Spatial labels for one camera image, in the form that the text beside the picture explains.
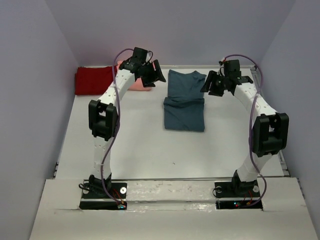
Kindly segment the pink t-shirt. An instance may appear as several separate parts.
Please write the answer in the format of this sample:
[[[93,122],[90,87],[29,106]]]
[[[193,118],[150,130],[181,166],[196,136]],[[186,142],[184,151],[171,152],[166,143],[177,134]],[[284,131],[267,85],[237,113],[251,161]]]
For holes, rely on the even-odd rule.
[[[138,78],[133,85],[131,85],[128,89],[129,91],[138,91],[138,92],[148,92],[151,91],[151,87],[144,87],[142,83],[142,79]]]

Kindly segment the folded red t-shirt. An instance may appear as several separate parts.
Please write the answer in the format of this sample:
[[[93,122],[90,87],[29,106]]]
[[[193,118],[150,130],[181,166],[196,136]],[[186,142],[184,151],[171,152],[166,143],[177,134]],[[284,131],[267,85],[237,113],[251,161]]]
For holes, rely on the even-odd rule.
[[[102,95],[113,82],[112,67],[78,67],[74,82],[76,96]]]

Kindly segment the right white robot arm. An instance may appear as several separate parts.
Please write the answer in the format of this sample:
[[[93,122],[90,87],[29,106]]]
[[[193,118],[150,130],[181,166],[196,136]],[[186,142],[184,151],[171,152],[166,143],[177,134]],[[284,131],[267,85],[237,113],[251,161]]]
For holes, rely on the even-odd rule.
[[[289,116],[272,108],[260,94],[261,90],[249,76],[242,75],[240,62],[222,60],[219,71],[211,70],[201,92],[222,97],[230,92],[249,113],[249,153],[235,170],[231,181],[216,183],[213,193],[218,199],[241,198],[254,192],[265,164],[287,145]]]

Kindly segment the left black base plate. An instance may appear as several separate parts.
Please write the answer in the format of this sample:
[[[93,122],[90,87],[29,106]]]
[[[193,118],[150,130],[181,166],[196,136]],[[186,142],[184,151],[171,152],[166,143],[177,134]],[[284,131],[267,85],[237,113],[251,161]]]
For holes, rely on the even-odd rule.
[[[113,182],[108,194],[102,185],[95,186],[88,181],[80,183],[81,198],[79,208],[81,210],[107,210],[122,211],[127,209],[127,191],[126,182]]]

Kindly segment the blue t-shirt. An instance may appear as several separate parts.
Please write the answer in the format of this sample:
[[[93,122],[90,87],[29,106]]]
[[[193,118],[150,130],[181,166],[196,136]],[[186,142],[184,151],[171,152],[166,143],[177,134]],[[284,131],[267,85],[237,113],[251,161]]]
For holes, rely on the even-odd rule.
[[[198,71],[168,72],[167,96],[164,98],[164,128],[170,131],[205,131],[204,93],[206,75]]]

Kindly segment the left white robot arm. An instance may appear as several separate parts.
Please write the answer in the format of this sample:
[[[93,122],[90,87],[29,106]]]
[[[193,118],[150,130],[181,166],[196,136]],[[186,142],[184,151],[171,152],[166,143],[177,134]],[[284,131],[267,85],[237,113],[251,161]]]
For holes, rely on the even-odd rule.
[[[121,125],[121,100],[129,88],[141,79],[143,87],[155,87],[155,82],[165,82],[158,60],[153,52],[140,47],[130,50],[132,55],[118,68],[111,67],[112,82],[107,90],[88,104],[88,125],[94,140],[93,170],[89,176],[89,189],[101,189],[110,199],[112,171],[111,149]]]

